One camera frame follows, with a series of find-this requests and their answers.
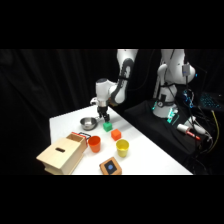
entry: red cup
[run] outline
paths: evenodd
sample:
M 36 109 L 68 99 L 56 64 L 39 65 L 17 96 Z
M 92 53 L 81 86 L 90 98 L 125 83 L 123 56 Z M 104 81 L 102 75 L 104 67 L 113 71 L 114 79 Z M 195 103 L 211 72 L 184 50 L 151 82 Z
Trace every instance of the red cup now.
M 98 136 L 93 136 L 89 139 L 88 144 L 94 153 L 98 153 L 100 151 L 101 139 Z

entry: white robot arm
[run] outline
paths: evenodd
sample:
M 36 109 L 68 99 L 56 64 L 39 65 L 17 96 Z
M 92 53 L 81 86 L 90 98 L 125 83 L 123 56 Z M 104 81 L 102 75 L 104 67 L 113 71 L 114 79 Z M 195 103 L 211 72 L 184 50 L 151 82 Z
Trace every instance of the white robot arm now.
M 158 69 L 158 78 L 154 91 L 154 98 L 158 99 L 154 107 L 154 115 L 160 118 L 171 118 L 171 111 L 176 111 L 174 103 L 177 89 L 174 84 L 186 84 L 186 76 L 183 75 L 183 66 L 186 66 L 184 49 L 161 49 L 162 65 Z M 189 64 L 188 82 L 195 77 L 195 69 Z
M 105 119 L 105 122 L 110 120 L 107 114 L 109 100 L 114 105 L 123 103 L 127 97 L 128 82 L 131 78 L 133 66 L 138 49 L 118 49 L 117 59 L 120 65 L 120 75 L 118 82 L 114 83 L 108 79 L 99 79 L 96 82 L 96 95 L 90 102 L 91 105 L 98 106 L 100 117 Z

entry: white table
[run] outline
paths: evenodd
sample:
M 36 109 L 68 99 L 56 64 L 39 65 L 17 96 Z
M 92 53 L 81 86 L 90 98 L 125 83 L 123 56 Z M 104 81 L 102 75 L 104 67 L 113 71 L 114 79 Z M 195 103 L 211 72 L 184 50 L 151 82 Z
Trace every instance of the white table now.
M 115 157 L 123 175 L 192 175 L 114 110 L 109 108 L 108 113 L 113 129 L 119 129 L 122 139 L 130 144 L 126 158 L 118 156 L 116 142 L 111 138 L 111 132 L 105 132 L 103 129 L 103 119 L 92 131 L 82 129 L 80 124 L 82 118 L 98 117 L 97 106 L 50 119 L 51 143 L 68 136 L 71 132 L 84 132 L 101 138 L 101 151 L 95 154 L 87 148 L 73 175 L 102 175 L 99 165 L 111 157 Z

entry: black curtain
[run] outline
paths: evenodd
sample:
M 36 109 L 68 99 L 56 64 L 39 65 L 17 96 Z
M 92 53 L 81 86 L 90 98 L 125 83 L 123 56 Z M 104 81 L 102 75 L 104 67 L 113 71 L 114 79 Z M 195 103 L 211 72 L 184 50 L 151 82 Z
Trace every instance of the black curtain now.
M 125 109 L 152 98 L 160 49 L 140 49 L 136 58 Z M 224 94 L 224 50 L 189 50 L 189 60 L 209 72 L 206 90 Z M 119 74 L 116 49 L 26 49 L 0 50 L 2 174 L 45 174 L 36 161 L 50 145 L 49 118 L 89 106 L 95 97 L 95 82 Z

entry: gray bowl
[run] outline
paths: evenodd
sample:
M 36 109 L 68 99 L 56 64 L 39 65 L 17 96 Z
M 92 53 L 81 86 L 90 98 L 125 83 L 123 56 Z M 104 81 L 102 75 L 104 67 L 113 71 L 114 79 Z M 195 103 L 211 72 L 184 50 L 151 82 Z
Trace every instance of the gray bowl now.
M 93 117 L 86 117 L 80 121 L 85 131 L 93 130 L 97 126 L 97 120 Z

